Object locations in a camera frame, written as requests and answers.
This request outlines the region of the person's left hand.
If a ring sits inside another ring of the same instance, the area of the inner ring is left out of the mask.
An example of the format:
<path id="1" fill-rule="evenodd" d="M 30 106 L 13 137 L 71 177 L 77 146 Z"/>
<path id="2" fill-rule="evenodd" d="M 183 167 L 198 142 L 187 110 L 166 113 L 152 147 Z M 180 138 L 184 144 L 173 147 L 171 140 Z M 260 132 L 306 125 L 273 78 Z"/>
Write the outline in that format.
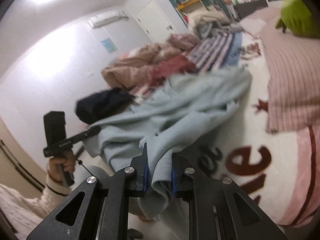
<path id="1" fill-rule="evenodd" d="M 59 170 L 73 173 L 75 171 L 76 158 L 72 150 L 65 151 L 63 157 L 52 157 L 48 160 L 48 176 L 56 183 L 62 184 L 63 177 Z"/>

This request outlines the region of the left forearm white knit sleeve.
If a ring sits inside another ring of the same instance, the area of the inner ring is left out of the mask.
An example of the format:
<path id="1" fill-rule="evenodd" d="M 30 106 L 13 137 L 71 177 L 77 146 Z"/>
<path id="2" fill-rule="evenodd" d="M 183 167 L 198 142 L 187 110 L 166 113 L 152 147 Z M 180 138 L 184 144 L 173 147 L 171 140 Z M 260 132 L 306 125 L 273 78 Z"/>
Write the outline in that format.
<path id="1" fill-rule="evenodd" d="M 50 176 L 40 198 L 25 198 L 17 190 L 1 185 L 1 215 L 18 239 L 26 239 L 69 194 L 71 189 Z"/>

